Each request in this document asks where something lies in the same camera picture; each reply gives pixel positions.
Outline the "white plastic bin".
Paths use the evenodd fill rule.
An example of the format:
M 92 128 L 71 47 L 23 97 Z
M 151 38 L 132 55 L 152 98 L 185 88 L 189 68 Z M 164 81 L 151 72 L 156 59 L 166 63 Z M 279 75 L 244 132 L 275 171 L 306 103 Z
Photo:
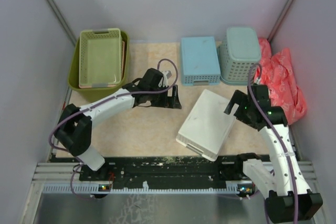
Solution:
M 205 89 L 179 129 L 176 141 L 201 157 L 217 160 L 236 121 L 224 113 L 229 100 Z

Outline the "light blue perforated bin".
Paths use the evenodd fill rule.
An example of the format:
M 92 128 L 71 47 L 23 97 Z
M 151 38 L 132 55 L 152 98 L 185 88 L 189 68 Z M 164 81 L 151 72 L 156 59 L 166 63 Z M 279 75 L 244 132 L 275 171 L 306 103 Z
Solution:
M 220 83 L 221 69 L 212 36 L 183 37 L 180 43 L 180 80 L 185 86 Z

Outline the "pale green perforated basket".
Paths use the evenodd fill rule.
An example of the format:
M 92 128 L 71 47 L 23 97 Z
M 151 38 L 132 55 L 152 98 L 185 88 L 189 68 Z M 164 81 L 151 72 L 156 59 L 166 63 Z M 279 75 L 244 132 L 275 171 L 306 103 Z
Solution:
M 222 43 L 217 47 L 221 80 L 231 86 L 246 86 L 252 81 L 252 66 L 261 60 L 256 31 L 251 27 L 227 28 Z

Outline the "light green perforated bin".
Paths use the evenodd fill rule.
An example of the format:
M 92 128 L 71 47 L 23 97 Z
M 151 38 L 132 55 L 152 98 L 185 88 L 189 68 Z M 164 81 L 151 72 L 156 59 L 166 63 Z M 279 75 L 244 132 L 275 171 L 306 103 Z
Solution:
M 121 30 L 83 30 L 79 38 L 79 87 L 105 88 L 122 80 Z

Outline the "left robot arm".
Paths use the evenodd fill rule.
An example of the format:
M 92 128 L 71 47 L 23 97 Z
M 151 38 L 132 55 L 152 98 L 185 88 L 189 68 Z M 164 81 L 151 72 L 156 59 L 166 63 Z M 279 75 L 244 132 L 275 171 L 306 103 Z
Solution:
M 182 107 L 177 84 L 168 86 L 165 73 L 150 68 L 142 78 L 125 84 L 105 98 L 84 106 L 66 106 L 53 136 L 67 152 L 91 169 L 93 177 L 106 179 L 109 167 L 105 165 L 105 158 L 91 144 L 93 128 L 116 114 L 147 102 L 156 108 Z

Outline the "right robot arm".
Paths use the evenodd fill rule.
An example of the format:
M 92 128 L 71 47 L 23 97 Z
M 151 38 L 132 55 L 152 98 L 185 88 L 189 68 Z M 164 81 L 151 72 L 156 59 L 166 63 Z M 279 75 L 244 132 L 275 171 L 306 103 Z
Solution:
M 285 112 L 282 107 L 271 105 L 268 87 L 253 84 L 248 86 L 247 93 L 235 90 L 224 112 L 256 129 L 268 146 L 272 172 L 255 153 L 237 155 L 234 172 L 239 179 L 249 178 L 257 186 L 270 221 L 298 223 L 312 219 L 323 200 L 320 193 L 311 190 L 302 174 Z

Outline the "red plastic bag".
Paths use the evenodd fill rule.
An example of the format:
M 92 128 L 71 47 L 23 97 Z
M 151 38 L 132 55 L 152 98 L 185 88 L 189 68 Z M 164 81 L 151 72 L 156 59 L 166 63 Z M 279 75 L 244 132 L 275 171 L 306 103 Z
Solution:
M 284 110 L 289 125 L 305 116 L 308 107 L 303 92 L 297 85 L 291 53 L 288 48 L 276 54 L 271 53 L 268 40 L 259 38 L 261 51 L 261 69 L 257 69 L 255 80 L 267 85 L 271 105 L 280 106 Z

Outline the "salmon pink perforated bin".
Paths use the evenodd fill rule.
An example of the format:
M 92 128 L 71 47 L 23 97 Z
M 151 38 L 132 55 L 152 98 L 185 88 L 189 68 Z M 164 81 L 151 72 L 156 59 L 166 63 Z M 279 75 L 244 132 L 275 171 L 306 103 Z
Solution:
M 79 50 L 79 88 L 107 88 L 120 84 L 124 60 L 124 41 L 118 49 L 112 39 L 83 39 Z

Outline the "olive green tub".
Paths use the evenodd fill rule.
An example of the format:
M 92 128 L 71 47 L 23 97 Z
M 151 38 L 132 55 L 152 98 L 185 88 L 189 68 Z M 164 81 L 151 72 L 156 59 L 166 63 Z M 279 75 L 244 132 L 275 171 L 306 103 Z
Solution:
M 79 38 L 76 44 L 75 52 L 73 55 L 71 67 L 68 75 L 69 87 L 80 93 L 88 102 L 96 102 L 104 97 L 107 97 L 118 91 L 123 85 L 128 82 L 128 70 L 130 61 L 129 51 L 129 36 L 126 32 L 121 30 L 122 41 L 125 42 L 125 60 L 124 60 L 124 75 L 121 83 L 114 87 L 107 88 L 79 88 Z

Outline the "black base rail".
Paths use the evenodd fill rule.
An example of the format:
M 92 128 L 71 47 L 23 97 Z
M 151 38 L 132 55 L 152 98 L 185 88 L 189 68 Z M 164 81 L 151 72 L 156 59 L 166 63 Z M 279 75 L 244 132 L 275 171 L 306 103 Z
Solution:
M 229 181 L 246 180 L 236 155 L 211 162 L 200 156 L 109 157 L 98 170 L 87 165 L 81 182 L 111 182 L 114 189 L 226 189 Z

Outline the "aluminium frame rail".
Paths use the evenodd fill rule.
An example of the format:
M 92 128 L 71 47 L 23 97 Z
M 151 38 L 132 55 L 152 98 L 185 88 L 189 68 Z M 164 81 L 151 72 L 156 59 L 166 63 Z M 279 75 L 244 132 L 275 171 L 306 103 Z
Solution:
M 34 182 L 69 182 L 78 163 L 38 163 L 32 178 Z

